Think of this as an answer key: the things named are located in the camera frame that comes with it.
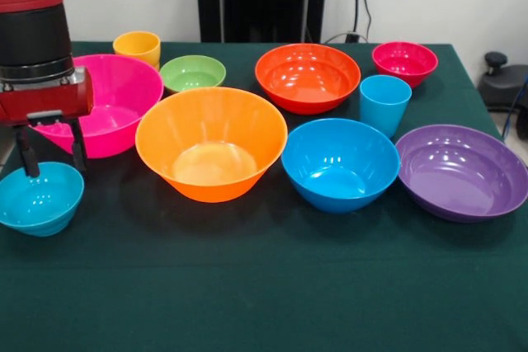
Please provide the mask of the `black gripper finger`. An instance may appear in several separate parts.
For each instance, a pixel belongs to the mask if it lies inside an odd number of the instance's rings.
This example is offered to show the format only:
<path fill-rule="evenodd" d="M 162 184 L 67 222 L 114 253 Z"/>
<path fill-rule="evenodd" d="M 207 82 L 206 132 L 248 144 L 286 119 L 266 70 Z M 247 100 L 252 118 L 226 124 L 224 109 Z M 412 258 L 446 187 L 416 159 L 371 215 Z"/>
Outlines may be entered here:
<path fill-rule="evenodd" d="M 36 178 L 40 175 L 40 169 L 35 152 L 26 138 L 25 127 L 16 126 L 14 131 L 16 146 L 21 156 L 24 171 L 28 177 Z"/>
<path fill-rule="evenodd" d="M 68 124 L 73 134 L 72 154 L 74 166 L 79 171 L 86 171 L 87 153 L 79 119 L 71 119 Z"/>

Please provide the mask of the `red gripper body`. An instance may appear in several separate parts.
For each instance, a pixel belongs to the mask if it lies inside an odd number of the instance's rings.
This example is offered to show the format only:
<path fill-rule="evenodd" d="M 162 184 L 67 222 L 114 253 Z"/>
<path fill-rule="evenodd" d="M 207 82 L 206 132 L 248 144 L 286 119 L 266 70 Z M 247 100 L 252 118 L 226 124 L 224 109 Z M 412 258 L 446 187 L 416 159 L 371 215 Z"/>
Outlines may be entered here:
<path fill-rule="evenodd" d="M 76 67 L 67 80 L 65 84 L 59 79 L 1 90 L 1 122 L 25 125 L 51 115 L 67 119 L 89 115 L 94 94 L 88 69 Z"/>

